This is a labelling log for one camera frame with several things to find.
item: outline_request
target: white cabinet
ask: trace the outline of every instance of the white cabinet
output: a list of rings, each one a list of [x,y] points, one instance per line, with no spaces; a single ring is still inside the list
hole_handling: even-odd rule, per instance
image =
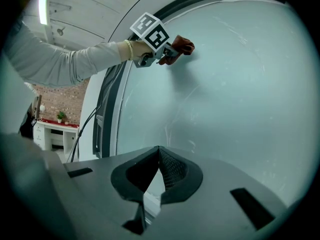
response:
[[[69,156],[78,138],[79,128],[37,121],[33,127],[33,141],[42,150],[52,150],[52,145],[63,146],[66,157]],[[75,150],[74,161],[79,160],[79,147]]]

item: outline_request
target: red cloth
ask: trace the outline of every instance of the red cloth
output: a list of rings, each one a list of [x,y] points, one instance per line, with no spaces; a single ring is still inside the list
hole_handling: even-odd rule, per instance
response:
[[[64,122],[58,123],[57,121],[53,121],[53,120],[49,120],[49,119],[44,119],[44,118],[42,118],[42,120],[38,120],[38,121],[44,122],[44,123],[53,124],[53,125],[58,125],[58,126],[71,127],[71,128],[79,128],[79,125],[78,125],[78,124],[74,124],[74,123],[68,123],[68,124],[65,124]]]
[[[158,62],[160,65],[172,65],[182,54],[191,55],[195,49],[194,43],[189,39],[182,37],[181,35],[176,36],[173,43],[171,44],[171,47],[175,49],[179,54],[176,57],[162,57]]]

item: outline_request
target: ceiling light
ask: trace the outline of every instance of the ceiling light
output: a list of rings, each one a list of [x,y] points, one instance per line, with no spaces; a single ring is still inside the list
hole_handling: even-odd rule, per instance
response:
[[[39,0],[40,23],[47,25],[47,0]]]

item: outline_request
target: bracelet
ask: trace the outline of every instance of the bracelet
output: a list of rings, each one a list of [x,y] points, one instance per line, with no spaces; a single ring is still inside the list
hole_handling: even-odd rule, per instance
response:
[[[132,45],[130,43],[129,40],[124,40],[126,42],[126,44],[129,46],[129,49],[130,49],[130,58],[128,59],[129,61],[132,61],[134,59],[134,49],[132,48]]]

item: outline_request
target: black slot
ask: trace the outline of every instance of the black slot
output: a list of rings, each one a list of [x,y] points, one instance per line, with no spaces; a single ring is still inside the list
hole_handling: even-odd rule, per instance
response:
[[[59,134],[59,135],[63,135],[64,132],[62,130],[54,130],[54,129],[51,129],[51,133],[52,134]]]
[[[88,174],[93,172],[91,168],[82,168],[79,170],[72,170],[72,171],[68,171],[68,175],[70,176],[70,178],[74,178],[74,177],[78,177],[84,174]]]
[[[142,235],[142,233],[147,228],[143,205],[139,205],[135,214],[135,218],[133,220],[127,221],[123,225],[123,227],[137,235]]]
[[[52,144],[51,147],[52,147],[52,150],[63,150],[64,149],[64,146],[54,145],[54,144]]]
[[[237,188],[231,190],[230,193],[248,216],[256,230],[263,228],[275,219],[245,188]]]

